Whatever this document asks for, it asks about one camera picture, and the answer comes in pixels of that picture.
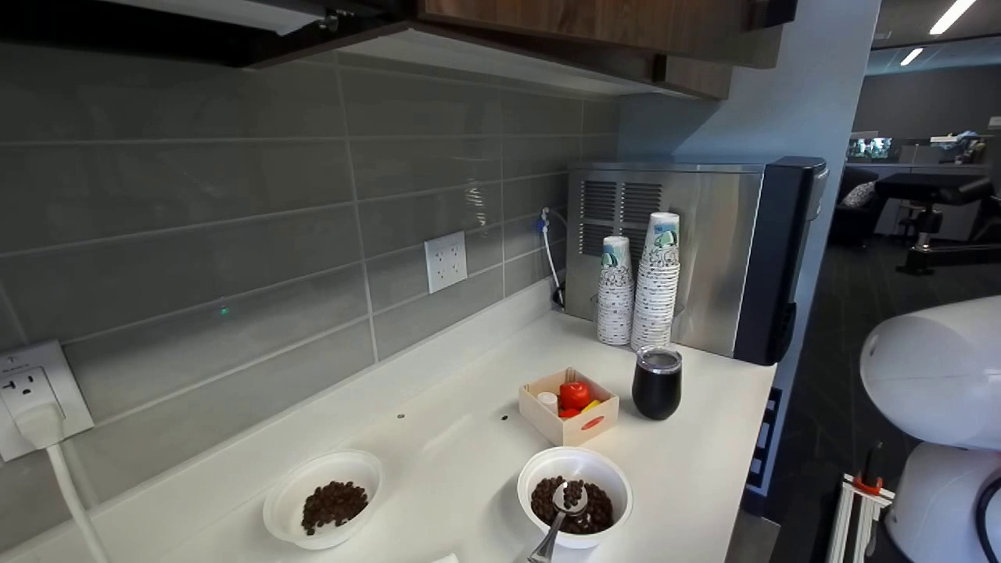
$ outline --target upper cabinet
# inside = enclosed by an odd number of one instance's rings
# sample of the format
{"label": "upper cabinet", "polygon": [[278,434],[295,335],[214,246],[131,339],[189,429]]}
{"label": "upper cabinet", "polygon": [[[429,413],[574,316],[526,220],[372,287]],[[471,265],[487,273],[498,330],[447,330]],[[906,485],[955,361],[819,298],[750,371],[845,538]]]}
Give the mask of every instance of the upper cabinet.
{"label": "upper cabinet", "polygon": [[732,67],[773,67],[795,0],[10,0],[0,40],[267,67],[350,48],[495,77],[565,71],[608,92],[720,101]]}

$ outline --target ceiling light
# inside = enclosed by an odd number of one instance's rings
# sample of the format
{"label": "ceiling light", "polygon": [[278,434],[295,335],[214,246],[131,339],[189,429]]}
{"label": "ceiling light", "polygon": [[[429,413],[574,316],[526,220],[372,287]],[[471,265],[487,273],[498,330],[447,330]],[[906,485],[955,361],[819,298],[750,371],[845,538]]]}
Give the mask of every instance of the ceiling light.
{"label": "ceiling light", "polygon": [[930,36],[944,36],[975,0],[955,0],[943,20],[930,30]]}
{"label": "ceiling light", "polygon": [[925,53],[925,48],[914,48],[914,50],[901,60],[901,67],[910,67],[920,53]]}

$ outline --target stainless steel appliance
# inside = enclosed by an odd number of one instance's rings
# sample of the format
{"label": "stainless steel appliance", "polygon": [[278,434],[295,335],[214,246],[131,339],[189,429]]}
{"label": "stainless steel appliance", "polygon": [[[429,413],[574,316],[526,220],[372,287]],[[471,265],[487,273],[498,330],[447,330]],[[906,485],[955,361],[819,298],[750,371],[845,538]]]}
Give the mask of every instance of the stainless steel appliance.
{"label": "stainless steel appliance", "polygon": [[822,160],[582,163],[570,172],[565,310],[596,319],[600,237],[627,236],[631,261],[655,210],[683,217],[673,341],[779,362],[792,335],[806,204]]}

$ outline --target ceiling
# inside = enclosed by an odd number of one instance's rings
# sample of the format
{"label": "ceiling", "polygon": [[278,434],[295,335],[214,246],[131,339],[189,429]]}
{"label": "ceiling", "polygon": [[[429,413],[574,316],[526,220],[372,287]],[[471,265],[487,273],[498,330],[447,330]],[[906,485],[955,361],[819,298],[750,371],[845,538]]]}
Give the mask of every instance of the ceiling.
{"label": "ceiling", "polygon": [[[932,22],[950,0],[882,0],[866,77],[1001,67],[1001,0],[975,0],[969,13],[943,39],[932,39]],[[923,48],[923,58],[906,70],[901,60]]]}

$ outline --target small white bowl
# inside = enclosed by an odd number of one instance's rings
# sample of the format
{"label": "small white bowl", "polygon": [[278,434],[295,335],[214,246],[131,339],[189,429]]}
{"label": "small white bowl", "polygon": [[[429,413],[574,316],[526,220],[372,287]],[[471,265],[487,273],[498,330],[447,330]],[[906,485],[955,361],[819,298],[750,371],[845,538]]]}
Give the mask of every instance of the small white bowl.
{"label": "small white bowl", "polygon": [[[353,485],[366,488],[368,505],[350,524],[318,527],[313,535],[308,535],[308,530],[305,530],[308,497],[328,483],[353,483]],[[292,476],[284,476],[270,491],[270,497],[263,502],[263,527],[278,543],[299,545],[305,551],[331,551],[331,547],[344,545],[348,538],[353,538],[372,519],[382,485],[385,485],[385,471],[382,471],[378,457],[372,457],[366,451],[340,451],[331,457],[318,457],[318,461],[295,471]]]}
{"label": "small white bowl", "polygon": [[558,535],[558,545],[565,547],[565,551],[593,551],[599,547],[608,535],[614,535],[617,530],[622,530],[630,510],[631,510],[631,488],[630,488],[630,480],[627,474],[600,457],[599,451],[585,451],[585,449],[547,449],[547,451],[538,451],[521,474],[521,483],[517,483],[517,495],[521,495],[521,505],[523,505],[523,514],[526,519],[546,535],[551,527],[541,524],[534,514],[532,514],[532,491],[538,488],[541,480],[554,480],[554,476],[563,476],[563,480],[582,480],[582,483],[593,483],[599,485],[611,502],[614,502],[614,517],[617,524],[599,535],[570,535],[570,531],[561,531]]}

